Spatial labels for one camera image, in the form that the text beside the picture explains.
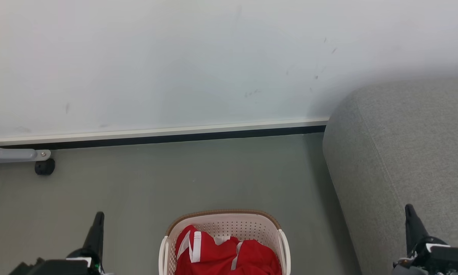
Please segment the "red clothing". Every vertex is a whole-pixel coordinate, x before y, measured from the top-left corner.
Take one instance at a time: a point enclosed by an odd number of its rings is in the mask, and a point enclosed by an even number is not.
[[[281,275],[275,253],[257,240],[212,238],[187,226],[175,245],[175,275]]]

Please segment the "caster wheel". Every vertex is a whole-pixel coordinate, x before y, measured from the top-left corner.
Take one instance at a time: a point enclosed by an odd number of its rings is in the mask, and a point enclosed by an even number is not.
[[[35,162],[35,173],[40,176],[49,176],[53,174],[56,163],[53,159],[42,160],[40,162]]]

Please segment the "laundry basket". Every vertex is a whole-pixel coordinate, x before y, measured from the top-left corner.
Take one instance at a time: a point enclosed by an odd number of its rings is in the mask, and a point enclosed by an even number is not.
[[[255,239],[276,253],[282,274],[290,275],[290,248],[287,237],[276,219],[262,211],[245,209],[198,212],[184,215],[174,221],[161,242],[158,261],[160,275],[175,274],[176,239],[189,225],[207,232],[212,237],[234,236],[240,241]]]

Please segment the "basket handle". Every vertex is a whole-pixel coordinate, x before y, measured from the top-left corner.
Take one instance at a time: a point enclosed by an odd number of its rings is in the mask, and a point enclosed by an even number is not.
[[[161,241],[160,254],[158,257],[158,271],[160,275],[166,275],[168,271],[168,236]]]
[[[284,262],[283,264],[283,269],[282,270],[283,272],[285,272],[284,274],[285,275],[290,275],[290,270],[292,269],[292,264],[291,264],[291,261],[290,261],[290,246],[289,246],[289,242],[287,241],[287,237],[285,236],[285,233],[283,233],[283,230],[279,229],[278,230],[278,233],[280,233],[278,235],[279,239],[280,239],[280,249],[282,250],[282,254],[283,254],[283,257],[284,259],[282,259],[282,261]]]

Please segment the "basket rim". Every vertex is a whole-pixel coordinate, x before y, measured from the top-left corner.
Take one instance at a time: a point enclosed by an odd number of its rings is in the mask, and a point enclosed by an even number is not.
[[[254,215],[260,215],[263,216],[267,219],[269,219],[276,227],[277,230],[281,230],[280,224],[278,221],[273,218],[270,214],[264,211],[260,210],[254,210],[254,209],[217,209],[217,210],[208,210],[208,211],[200,211],[200,212],[194,212],[190,214],[185,214],[177,219],[171,225],[169,226],[168,230],[166,230],[166,235],[169,236],[173,228],[180,223],[183,220],[189,219],[189,218],[195,218],[195,217],[201,217],[201,216],[209,216],[209,215],[217,215],[217,214],[254,214]]]

